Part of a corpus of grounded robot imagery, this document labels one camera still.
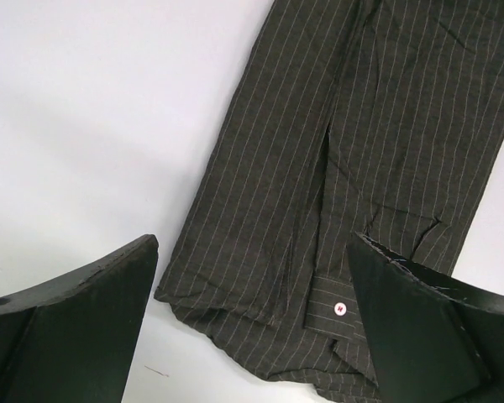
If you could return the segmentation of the dark pinstriped long sleeve shirt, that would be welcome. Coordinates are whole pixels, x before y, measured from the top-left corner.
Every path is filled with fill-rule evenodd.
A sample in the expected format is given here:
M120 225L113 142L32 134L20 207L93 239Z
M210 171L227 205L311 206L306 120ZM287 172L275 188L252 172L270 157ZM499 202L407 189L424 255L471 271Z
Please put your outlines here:
M275 1L154 297L262 380L377 402L347 243L451 274L503 139L504 1Z

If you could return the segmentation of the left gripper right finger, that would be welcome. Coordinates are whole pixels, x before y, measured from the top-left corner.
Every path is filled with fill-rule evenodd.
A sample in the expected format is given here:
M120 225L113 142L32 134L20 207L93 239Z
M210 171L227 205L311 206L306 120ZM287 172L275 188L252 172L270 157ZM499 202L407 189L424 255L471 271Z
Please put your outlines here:
M504 403L504 296L352 235L349 268L381 399Z

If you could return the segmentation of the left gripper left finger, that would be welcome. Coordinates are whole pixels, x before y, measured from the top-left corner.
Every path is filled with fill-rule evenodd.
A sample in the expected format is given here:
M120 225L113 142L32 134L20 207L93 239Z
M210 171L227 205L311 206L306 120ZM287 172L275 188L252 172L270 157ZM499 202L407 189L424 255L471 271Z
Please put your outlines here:
M0 297L0 402L120 402L158 262L145 234Z

